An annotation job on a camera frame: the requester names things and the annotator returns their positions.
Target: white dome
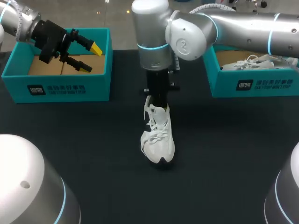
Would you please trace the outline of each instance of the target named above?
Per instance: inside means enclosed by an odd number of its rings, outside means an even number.
[[[31,204],[42,184],[43,155],[28,140],[0,134],[0,220],[11,223]]]

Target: cardboard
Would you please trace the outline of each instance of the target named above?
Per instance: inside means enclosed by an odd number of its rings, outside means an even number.
[[[63,63],[59,58],[53,58],[49,64],[38,59],[39,56],[34,56],[31,63],[28,75],[60,75]]]
[[[246,60],[250,55],[256,55],[258,57],[261,57],[265,54],[239,50],[224,50],[216,52],[216,57],[220,67],[222,67],[225,64],[231,64],[237,61]]]
[[[83,61],[88,66],[92,67],[92,71],[90,73],[77,71],[72,66],[64,63],[62,68],[62,75],[89,75],[89,74],[103,74],[105,67],[105,55],[97,56],[97,55],[77,55],[71,56],[77,61]]]

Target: shoe tongue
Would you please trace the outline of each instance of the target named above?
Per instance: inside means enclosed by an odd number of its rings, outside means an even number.
[[[165,109],[162,107],[156,107],[153,104],[151,104],[149,107],[152,110],[152,116],[155,122],[158,125],[164,125],[167,121],[167,115]]]

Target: gray floor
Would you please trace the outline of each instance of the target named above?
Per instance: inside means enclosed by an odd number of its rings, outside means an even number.
[[[179,3],[169,0],[170,6],[189,12],[212,0],[192,0]],[[49,19],[64,28],[109,27],[114,49],[136,49],[136,38],[131,13],[133,0],[19,0],[41,12],[44,20]],[[298,0],[267,0],[268,7],[260,12],[299,13]],[[253,5],[240,0],[238,11],[252,11]],[[15,45],[12,36],[6,34],[1,51],[11,51]]]

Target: teal box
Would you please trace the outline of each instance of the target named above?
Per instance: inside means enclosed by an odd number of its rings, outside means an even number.
[[[34,55],[40,49],[18,42],[2,73],[3,82],[15,103],[108,101],[110,94],[113,50],[108,28],[76,28],[79,34],[92,39],[105,55],[103,74],[28,75]],[[92,55],[83,46],[72,42],[70,55]],[[30,88],[37,91],[32,95]]]
[[[214,45],[204,55],[208,81],[215,98],[298,96],[299,73],[293,69],[220,70],[215,52],[238,50]]]

